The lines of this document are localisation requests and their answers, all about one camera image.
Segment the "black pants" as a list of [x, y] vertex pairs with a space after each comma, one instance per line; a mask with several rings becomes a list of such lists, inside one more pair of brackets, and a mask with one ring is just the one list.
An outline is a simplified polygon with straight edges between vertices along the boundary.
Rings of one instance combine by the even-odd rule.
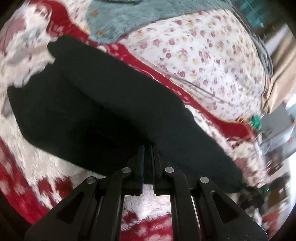
[[151, 143], [186, 176], [206, 176], [227, 193], [243, 187], [241, 170], [171, 90], [69, 36], [48, 50], [53, 64], [7, 89], [29, 143], [104, 176]]

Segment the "green clip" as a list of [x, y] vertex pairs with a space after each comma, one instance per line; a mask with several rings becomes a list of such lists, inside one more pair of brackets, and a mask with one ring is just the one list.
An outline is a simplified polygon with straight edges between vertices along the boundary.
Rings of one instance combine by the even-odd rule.
[[251, 117], [251, 126], [254, 130], [259, 131], [262, 128], [261, 118], [257, 115]]

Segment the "beige curtain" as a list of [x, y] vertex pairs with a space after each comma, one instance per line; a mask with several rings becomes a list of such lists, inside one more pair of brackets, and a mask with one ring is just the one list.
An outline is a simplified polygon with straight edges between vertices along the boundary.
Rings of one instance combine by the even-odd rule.
[[295, 89], [295, 37], [286, 36], [271, 56], [273, 75], [267, 79], [261, 96], [261, 108], [274, 112]]

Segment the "floral white quilt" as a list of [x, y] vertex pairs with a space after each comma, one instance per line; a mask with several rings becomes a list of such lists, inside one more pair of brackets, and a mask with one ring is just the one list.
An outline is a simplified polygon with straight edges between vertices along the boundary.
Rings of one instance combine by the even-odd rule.
[[254, 42], [231, 11], [157, 21], [119, 42], [211, 114], [225, 121], [261, 114], [266, 73]]

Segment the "teal fleece jacket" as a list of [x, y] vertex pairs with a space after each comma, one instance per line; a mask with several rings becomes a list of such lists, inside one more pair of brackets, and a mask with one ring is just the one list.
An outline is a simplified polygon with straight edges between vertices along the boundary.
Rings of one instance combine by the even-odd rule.
[[231, 1], [92, 1], [86, 21], [90, 30], [89, 39], [109, 44], [158, 20], [203, 10], [232, 8]]

